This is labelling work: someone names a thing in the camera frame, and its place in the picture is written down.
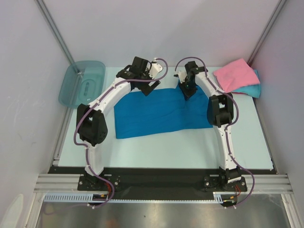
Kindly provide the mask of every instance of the white enclosure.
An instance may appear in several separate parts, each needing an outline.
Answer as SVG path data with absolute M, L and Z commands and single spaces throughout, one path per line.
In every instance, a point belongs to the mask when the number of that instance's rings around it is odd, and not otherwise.
M 136 55 L 174 66 L 249 59 L 278 0 L 46 0 L 75 61 L 120 67 Z
M 68 61 L 34 1 L 0 5 L 0 220 L 23 194 L 21 227 L 37 177 L 53 156 L 65 110 L 58 93 Z
M 263 85 L 258 109 L 280 173 L 288 173 L 304 214 L 304 2 L 287 3 L 254 67 Z

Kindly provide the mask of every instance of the light blue table surface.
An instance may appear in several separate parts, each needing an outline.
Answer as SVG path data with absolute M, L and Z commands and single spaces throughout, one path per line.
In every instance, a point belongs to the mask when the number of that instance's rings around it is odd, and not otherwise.
M 219 67 L 209 67 L 213 72 Z M 107 67 L 104 90 L 113 82 L 121 67 Z M 178 79 L 170 67 L 167 76 L 157 89 L 175 88 Z M 237 161 L 249 169 L 272 169 L 253 99 L 247 95 L 234 94 L 239 106 L 239 120 L 232 127 L 232 141 Z M 196 168 L 219 167 L 219 146 L 213 128 L 182 130 L 130 139 L 116 139 L 114 109 L 106 117 L 108 136 L 97 150 L 102 150 L 105 167 L 142 168 Z M 85 149 L 76 146 L 73 134 L 76 128 L 76 109 L 73 111 L 59 166 L 85 166 Z

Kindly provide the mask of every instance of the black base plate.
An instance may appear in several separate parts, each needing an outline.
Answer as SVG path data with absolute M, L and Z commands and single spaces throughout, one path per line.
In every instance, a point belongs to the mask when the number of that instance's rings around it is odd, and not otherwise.
M 242 192 L 247 191 L 245 177 L 241 177 L 241 180 L 228 184 L 221 183 L 221 179 L 219 176 L 204 177 L 204 186 L 206 192 L 214 192 L 214 191 L 235 192 L 236 186 L 238 186 Z

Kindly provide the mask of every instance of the folded cloth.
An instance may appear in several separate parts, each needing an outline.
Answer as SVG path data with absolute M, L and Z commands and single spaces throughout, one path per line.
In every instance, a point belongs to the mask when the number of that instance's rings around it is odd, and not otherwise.
M 214 71 L 213 74 L 227 93 L 240 87 L 260 84 L 254 70 L 242 58 Z
M 254 71 L 256 76 L 259 78 L 257 70 Z M 232 92 L 247 94 L 251 97 L 259 98 L 261 94 L 261 84 L 240 87 L 239 89 L 233 90 Z
M 207 121 L 208 101 L 199 87 L 188 101 L 178 86 L 154 90 L 149 96 L 129 93 L 114 107 L 116 138 L 211 128 Z

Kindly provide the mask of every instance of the metal floor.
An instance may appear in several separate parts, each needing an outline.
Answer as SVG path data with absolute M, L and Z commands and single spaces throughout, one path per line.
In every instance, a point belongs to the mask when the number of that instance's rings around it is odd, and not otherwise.
M 289 228 L 282 197 L 252 195 L 237 209 L 219 204 L 109 203 L 92 210 L 43 203 L 36 228 Z

